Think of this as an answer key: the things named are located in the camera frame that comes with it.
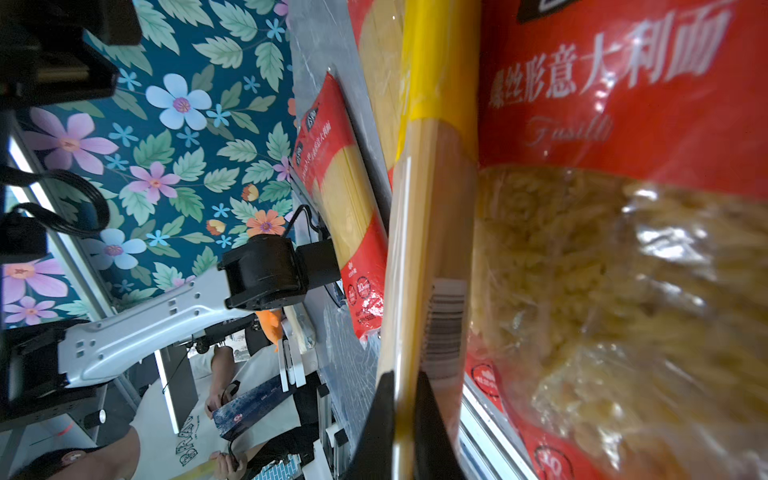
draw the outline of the spaghetti package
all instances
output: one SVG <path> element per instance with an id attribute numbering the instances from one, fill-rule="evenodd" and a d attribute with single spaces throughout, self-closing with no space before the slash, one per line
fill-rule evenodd
<path id="1" fill-rule="evenodd" d="M 379 131 L 389 182 L 397 162 L 402 114 L 400 66 L 405 0 L 349 0 L 349 17 Z"/>
<path id="2" fill-rule="evenodd" d="M 479 0 L 409 0 L 379 375 L 394 372 L 393 471 L 412 478 L 419 370 L 458 431 L 477 181 Z"/>
<path id="3" fill-rule="evenodd" d="M 760 478 L 768 4 L 483 11 L 472 330 L 541 478 Z"/>
<path id="4" fill-rule="evenodd" d="M 341 89 L 331 74 L 302 119 L 292 162 L 330 230 L 353 328 L 365 341 L 382 322 L 387 239 Z"/>

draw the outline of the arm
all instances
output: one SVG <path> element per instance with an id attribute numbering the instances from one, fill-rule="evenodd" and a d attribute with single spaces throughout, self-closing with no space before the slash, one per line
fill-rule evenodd
<path id="1" fill-rule="evenodd" d="M 209 419 L 213 418 L 213 411 L 226 405 L 230 399 L 225 396 L 222 402 L 222 394 L 232 383 L 235 376 L 235 356 L 229 346 L 214 347 L 214 357 L 210 361 L 212 378 L 210 381 L 210 394 L 206 400 L 205 413 Z"/>

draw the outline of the white t-shirt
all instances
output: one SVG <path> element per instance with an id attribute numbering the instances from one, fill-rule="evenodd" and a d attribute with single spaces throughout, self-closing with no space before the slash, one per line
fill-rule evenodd
<path id="1" fill-rule="evenodd" d="M 141 447 L 131 480 L 169 480 L 207 462 L 211 453 L 227 451 L 228 442 L 219 436 L 214 421 L 204 410 L 210 394 L 213 355 L 214 349 L 210 349 L 205 355 L 190 359 L 198 400 L 178 435 L 170 423 L 161 381 L 153 383 L 144 394 L 131 423 Z M 234 379 L 240 380 L 240 392 L 247 392 L 280 374 L 273 346 L 259 350 L 245 363 L 237 363 L 236 368 Z M 289 397 L 238 437 L 232 451 L 245 452 L 299 425 L 296 404 L 293 397 Z"/>

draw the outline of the green leaf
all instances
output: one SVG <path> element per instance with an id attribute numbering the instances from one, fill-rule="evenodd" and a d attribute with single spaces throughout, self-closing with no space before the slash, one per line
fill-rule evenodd
<path id="1" fill-rule="evenodd" d="M 248 237 L 248 233 L 245 233 L 245 232 L 241 233 L 240 235 L 237 236 L 235 241 L 232 243 L 232 248 L 242 247 L 243 245 L 248 243 L 249 238 L 250 237 Z"/>
<path id="2" fill-rule="evenodd" d="M 275 7 L 275 0 L 245 0 L 245 6 L 256 10 L 259 15 L 266 15 Z"/>
<path id="3" fill-rule="evenodd" d="M 192 75 L 191 90 L 210 91 L 214 87 L 214 73 L 216 67 L 208 65 L 202 72 Z"/>
<path id="4" fill-rule="evenodd" d="M 174 173 L 181 177 L 185 182 L 193 182 L 200 178 L 205 172 L 205 161 L 203 160 L 205 152 L 200 147 L 194 152 L 187 152 L 183 157 L 174 162 Z"/>
<path id="5" fill-rule="evenodd" d="M 277 161 L 283 157 L 290 157 L 290 141 L 288 134 L 283 131 L 283 122 L 277 122 L 272 133 L 266 137 L 266 153 L 270 157 Z"/>
<path id="6" fill-rule="evenodd" d="M 154 205 L 147 200 L 146 192 L 132 192 L 126 185 L 120 190 L 120 199 L 123 200 L 125 213 L 132 215 L 139 225 L 144 225 L 150 214 L 154 213 Z"/>
<path id="7" fill-rule="evenodd" d="M 290 195 L 290 183 L 284 180 L 279 182 L 272 180 L 261 189 L 259 201 L 280 200 L 288 195 Z"/>
<path id="8" fill-rule="evenodd" d="M 234 140 L 235 137 L 232 135 L 232 132 L 230 132 L 229 128 L 224 127 L 224 124 L 219 124 L 218 127 L 214 127 L 214 120 L 213 118 L 208 119 L 208 124 L 206 125 L 206 128 L 208 131 L 214 135 L 221 135 L 222 137 L 226 138 L 227 140 Z"/>
<path id="9" fill-rule="evenodd" d="M 213 27 L 214 23 L 203 10 L 200 0 L 160 0 L 160 7 L 172 18 L 178 18 L 184 23 L 191 23 L 197 27 L 197 23 Z"/>
<path id="10" fill-rule="evenodd" d="M 165 15 L 154 9 L 147 0 L 135 0 L 136 13 L 144 38 L 152 40 L 158 47 L 165 45 L 176 55 L 179 54 L 179 44 L 174 38 L 174 29 L 165 21 Z"/>
<path id="11" fill-rule="evenodd" d="M 237 124 L 238 127 L 247 128 L 248 130 L 252 131 L 254 134 L 259 133 L 259 128 L 250 119 L 249 114 L 245 114 L 242 111 L 234 111 L 232 112 L 232 118 L 235 120 L 235 123 Z"/>
<path id="12" fill-rule="evenodd" d="M 227 146 L 220 148 L 216 155 L 229 157 L 232 161 L 244 162 L 256 160 L 258 153 L 256 145 L 250 140 L 235 140 L 228 141 Z"/>
<path id="13" fill-rule="evenodd" d="M 141 265 L 137 265 L 131 269 L 131 276 L 146 286 L 152 284 L 152 276 L 149 273 L 149 269 Z"/>
<path id="14" fill-rule="evenodd" d="M 245 230 L 248 230 L 248 227 L 245 225 L 238 225 L 237 227 L 234 227 L 232 230 L 227 232 L 228 235 L 237 235 L 238 233 L 242 233 Z"/>
<path id="15" fill-rule="evenodd" d="M 209 3 L 216 16 L 221 19 L 219 22 L 221 26 L 229 30 L 233 37 L 250 41 L 259 33 L 256 20 L 253 20 L 251 14 L 242 8 L 229 2 L 224 2 L 224 5 L 216 2 Z"/>
<path id="16" fill-rule="evenodd" d="M 251 164 L 250 167 L 245 169 L 245 175 L 243 175 L 244 184 L 258 184 L 260 182 L 266 182 L 275 174 L 275 169 L 272 168 L 272 164 L 266 160 L 259 160 L 255 164 Z"/>
<path id="17" fill-rule="evenodd" d="M 163 225 L 163 230 L 161 233 L 163 235 L 168 235 L 169 237 L 175 237 L 179 233 L 181 233 L 181 226 L 184 225 L 184 216 L 178 217 L 176 220 L 166 223 Z"/>
<path id="18" fill-rule="evenodd" d="M 61 210 L 61 214 L 64 215 L 64 218 L 67 219 L 68 222 L 76 223 L 78 221 L 78 213 L 80 212 L 80 209 L 75 205 L 72 205 L 69 202 L 63 200 L 59 202 L 59 209 Z"/>
<path id="19" fill-rule="evenodd" d="M 67 111 L 77 110 L 83 112 L 84 114 L 89 114 L 92 117 L 104 118 L 104 112 L 99 110 L 96 105 L 92 104 L 88 100 L 68 101 L 63 104 L 56 104 L 56 106 Z"/>
<path id="20" fill-rule="evenodd" d="M 291 210 L 293 210 L 293 200 L 285 198 L 279 202 L 276 202 L 272 206 L 272 210 L 275 210 L 281 217 L 285 217 Z"/>
<path id="21" fill-rule="evenodd" d="M 150 135 L 146 141 L 139 142 L 139 146 L 134 147 L 134 161 L 144 168 L 149 168 L 156 161 L 168 164 L 174 160 L 175 151 L 170 145 L 170 132 L 166 129 L 157 137 Z"/>
<path id="22" fill-rule="evenodd" d="M 256 215 L 256 207 L 245 200 L 230 197 L 230 205 L 232 205 L 232 214 L 241 222 L 247 222 L 249 218 Z"/>
<path id="23" fill-rule="evenodd" d="M 154 263 L 154 273 L 152 273 L 152 276 L 154 277 L 154 284 L 164 292 L 176 288 L 174 280 L 184 279 L 184 275 L 175 266 L 168 266 L 160 262 Z"/>
<path id="24" fill-rule="evenodd" d="M 52 188 L 56 196 L 62 200 L 72 200 L 76 204 L 89 201 L 84 193 L 64 182 L 53 182 Z"/>
<path id="25" fill-rule="evenodd" d="M 178 187 L 176 198 L 170 199 L 170 204 L 176 207 L 185 217 L 192 217 L 198 222 L 203 221 L 203 202 L 200 195 L 189 187 Z"/>
<path id="26" fill-rule="evenodd" d="M 157 244 L 154 247 L 147 245 L 147 248 L 155 255 L 168 255 L 173 258 L 181 258 L 181 254 L 171 248 L 170 245 Z"/>
<path id="27" fill-rule="evenodd" d="M 203 185 L 205 185 L 208 190 L 220 194 L 225 190 L 229 190 L 235 182 L 237 182 L 237 175 L 240 175 L 239 168 L 234 168 L 232 170 L 217 168 L 205 175 Z"/>
<path id="28" fill-rule="evenodd" d="M 181 238 L 185 239 L 189 243 L 213 243 L 214 239 L 208 235 L 204 235 L 200 232 L 187 233 Z"/>
<path id="29" fill-rule="evenodd" d="M 72 303 L 62 303 L 54 308 L 69 313 L 72 316 L 87 316 L 89 312 L 88 305 L 82 300 L 75 300 Z"/>
<path id="30" fill-rule="evenodd" d="M 144 300 L 148 299 L 155 292 L 157 292 L 157 289 L 154 287 L 145 288 L 143 290 L 132 290 L 131 292 L 123 295 L 122 298 L 115 299 L 115 306 L 119 310 L 125 310 L 128 308 L 131 308 L 137 303 L 141 303 Z"/>
<path id="31" fill-rule="evenodd" d="M 205 247 L 203 253 L 197 256 L 192 266 L 192 273 L 195 276 L 200 276 L 205 273 L 206 270 L 219 263 L 219 257 L 214 255 L 214 251 L 210 247 Z"/>
<path id="32" fill-rule="evenodd" d="M 229 90 L 221 92 L 221 109 L 230 110 L 239 105 L 241 93 L 243 93 L 243 83 L 239 81 Z"/>
<path id="33" fill-rule="evenodd" d="M 206 38 L 206 43 L 193 44 L 195 50 L 224 68 L 237 68 L 243 63 L 243 49 L 232 38 Z"/>
<path id="34" fill-rule="evenodd" d="M 112 101 L 114 101 L 118 107 L 130 111 L 141 120 L 147 120 L 147 113 L 144 112 L 144 109 L 141 106 L 139 106 L 136 97 L 129 92 L 125 90 L 115 90 L 114 95 L 112 96 Z"/>
<path id="35" fill-rule="evenodd" d="M 94 37 L 89 31 L 86 31 L 86 33 L 88 34 L 88 38 L 91 40 L 93 46 L 107 54 L 112 60 L 116 58 L 117 60 L 123 62 L 123 64 L 128 68 L 130 68 L 132 65 L 136 65 L 141 70 L 144 70 L 148 74 L 152 75 L 152 65 L 150 65 L 147 57 L 144 56 L 144 52 L 146 51 L 144 46 L 138 45 L 137 47 L 128 47 L 105 45 L 101 42 L 101 40 Z"/>
<path id="36" fill-rule="evenodd" d="M 120 209 L 114 200 L 107 200 L 107 206 L 109 207 L 109 223 L 107 228 L 120 228 L 125 222 L 125 217 L 120 215 Z"/>
<path id="37" fill-rule="evenodd" d="M 274 91 L 279 91 L 280 80 L 283 79 L 283 53 L 271 41 L 256 47 L 255 53 L 261 78 L 265 79 Z"/>
<path id="38" fill-rule="evenodd" d="M 248 105 L 247 110 L 266 111 L 271 104 L 275 103 L 275 98 L 277 97 L 274 95 L 270 95 L 268 97 L 263 97 L 263 98 L 256 97 L 250 102 L 250 105 Z"/>
<path id="39" fill-rule="evenodd" d="M 152 220 L 149 220 L 148 222 L 146 222 L 143 227 L 134 228 L 133 231 L 131 232 L 131 239 L 141 238 L 142 240 L 146 240 L 147 233 L 154 232 L 154 225 L 155 225 L 155 221 L 153 218 Z"/>
<path id="40" fill-rule="evenodd" d="M 104 188 L 104 184 L 103 183 L 97 182 L 95 180 L 91 180 L 90 178 L 87 178 L 87 177 L 83 177 L 83 178 L 85 180 L 88 180 L 89 182 L 91 182 L 91 185 L 96 187 L 98 189 L 98 191 L 101 192 L 101 196 L 104 197 L 105 200 L 109 200 L 109 199 L 115 198 L 117 196 L 117 194 L 115 192 L 110 192 L 109 190 Z"/>

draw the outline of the robotic arm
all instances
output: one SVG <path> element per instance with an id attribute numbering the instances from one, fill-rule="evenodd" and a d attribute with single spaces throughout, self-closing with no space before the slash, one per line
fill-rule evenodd
<path id="1" fill-rule="evenodd" d="M 294 249 L 289 238 L 257 235 L 193 282 L 100 322 L 60 331 L 49 324 L 44 335 L 15 346 L 8 401 L 19 404 L 108 382 L 155 350 L 208 326 L 300 303 L 308 290 L 340 277 L 331 240 Z"/>

